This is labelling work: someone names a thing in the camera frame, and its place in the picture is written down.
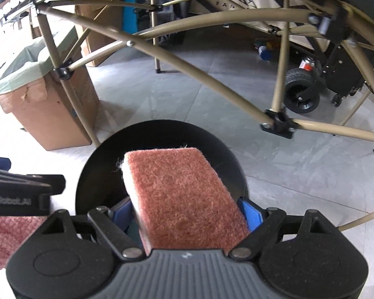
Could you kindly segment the black wagon wheel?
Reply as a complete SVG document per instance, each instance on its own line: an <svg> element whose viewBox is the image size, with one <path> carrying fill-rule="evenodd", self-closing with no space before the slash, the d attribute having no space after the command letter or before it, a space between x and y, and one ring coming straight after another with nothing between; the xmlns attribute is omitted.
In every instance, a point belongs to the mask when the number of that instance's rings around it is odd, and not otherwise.
<svg viewBox="0 0 374 299"><path fill-rule="evenodd" d="M320 103L320 92L311 72L301 68L287 71L284 105L294 113L314 111Z"/></svg>

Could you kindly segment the black suitcase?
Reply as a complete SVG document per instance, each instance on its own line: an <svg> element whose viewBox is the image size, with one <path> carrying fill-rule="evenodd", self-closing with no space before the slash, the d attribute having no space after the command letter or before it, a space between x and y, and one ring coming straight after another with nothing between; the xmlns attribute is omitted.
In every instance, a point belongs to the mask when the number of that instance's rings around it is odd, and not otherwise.
<svg viewBox="0 0 374 299"><path fill-rule="evenodd" d="M365 83L362 73L340 45L330 43L322 71L327 88L334 92L331 103L339 107L346 96L353 96Z"/></svg>

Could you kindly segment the black round trash bin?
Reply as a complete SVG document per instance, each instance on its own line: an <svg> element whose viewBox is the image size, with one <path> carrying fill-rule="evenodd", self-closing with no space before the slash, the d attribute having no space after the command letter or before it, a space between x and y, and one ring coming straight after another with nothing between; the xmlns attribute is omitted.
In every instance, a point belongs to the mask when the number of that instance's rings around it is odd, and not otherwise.
<svg viewBox="0 0 374 299"><path fill-rule="evenodd" d="M236 204L246 194L240 163L218 137L186 122L151 120L116 132L91 154L76 212L129 198L147 252L228 252L249 233Z"/></svg>

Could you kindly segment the cardboard box with green liner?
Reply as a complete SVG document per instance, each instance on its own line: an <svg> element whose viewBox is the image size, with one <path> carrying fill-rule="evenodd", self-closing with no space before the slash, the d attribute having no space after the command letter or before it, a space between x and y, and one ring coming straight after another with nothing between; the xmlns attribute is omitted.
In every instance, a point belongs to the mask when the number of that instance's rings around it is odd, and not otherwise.
<svg viewBox="0 0 374 299"><path fill-rule="evenodd" d="M0 69L0 105L45 150L92 142L54 72L41 37L29 41Z"/></svg>

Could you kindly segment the pink layered sponge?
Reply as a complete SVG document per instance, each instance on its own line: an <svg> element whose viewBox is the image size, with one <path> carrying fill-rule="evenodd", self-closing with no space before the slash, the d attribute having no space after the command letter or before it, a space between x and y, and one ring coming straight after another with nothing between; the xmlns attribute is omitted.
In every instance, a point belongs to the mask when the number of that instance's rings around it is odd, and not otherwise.
<svg viewBox="0 0 374 299"><path fill-rule="evenodd" d="M121 162L144 251L222 249L249 235L231 194L196 148L134 150Z"/></svg>

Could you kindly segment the red drink can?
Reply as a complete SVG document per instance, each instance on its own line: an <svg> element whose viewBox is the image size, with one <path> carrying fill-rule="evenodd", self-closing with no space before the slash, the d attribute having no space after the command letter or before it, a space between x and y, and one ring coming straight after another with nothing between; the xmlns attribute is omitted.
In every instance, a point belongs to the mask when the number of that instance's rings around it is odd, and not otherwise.
<svg viewBox="0 0 374 299"><path fill-rule="evenodd" d="M312 58L310 56L303 57L303 59L301 60L300 65L299 65L299 68L302 69L302 70L306 70L308 72L313 71L313 69L315 68L315 60L314 60L314 58Z"/></svg>

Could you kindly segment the pink fluffy rug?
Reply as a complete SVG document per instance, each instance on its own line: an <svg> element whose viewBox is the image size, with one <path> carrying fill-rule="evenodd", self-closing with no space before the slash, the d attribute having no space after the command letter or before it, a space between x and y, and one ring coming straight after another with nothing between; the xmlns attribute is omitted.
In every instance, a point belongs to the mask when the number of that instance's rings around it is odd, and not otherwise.
<svg viewBox="0 0 374 299"><path fill-rule="evenodd" d="M0 270L5 268L14 251L45 221L46 217L0 216Z"/></svg>

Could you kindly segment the blue capped bottle on floor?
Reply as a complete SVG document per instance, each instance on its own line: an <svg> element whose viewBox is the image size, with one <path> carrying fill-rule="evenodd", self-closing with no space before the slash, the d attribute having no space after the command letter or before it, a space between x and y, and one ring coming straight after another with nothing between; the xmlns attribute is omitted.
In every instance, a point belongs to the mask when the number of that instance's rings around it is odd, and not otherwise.
<svg viewBox="0 0 374 299"><path fill-rule="evenodd" d="M272 59L274 49L270 41L258 39L255 41L255 47L262 60L270 61Z"/></svg>

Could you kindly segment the tan folding slat table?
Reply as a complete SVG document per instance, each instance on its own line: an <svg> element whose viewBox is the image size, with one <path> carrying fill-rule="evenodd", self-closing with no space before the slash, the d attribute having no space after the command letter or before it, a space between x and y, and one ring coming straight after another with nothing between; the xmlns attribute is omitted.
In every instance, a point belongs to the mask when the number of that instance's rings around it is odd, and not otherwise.
<svg viewBox="0 0 374 299"><path fill-rule="evenodd" d="M231 34L231 27L192 30L170 51L264 109L277 66ZM268 134L210 88L167 64L155 74L153 64L148 55L125 48L88 68L100 99L99 141L148 120L188 122L229 147L246 175L250 199L262 207L291 215L317 209L337 225L374 211L374 143L302 130L291 140ZM78 180L95 146L46 151L11 115L1 109L0 115L6 122L0 124L0 156L11 158L14 173L64 175L66 189L53 197L53 208L74 214Z"/></svg>

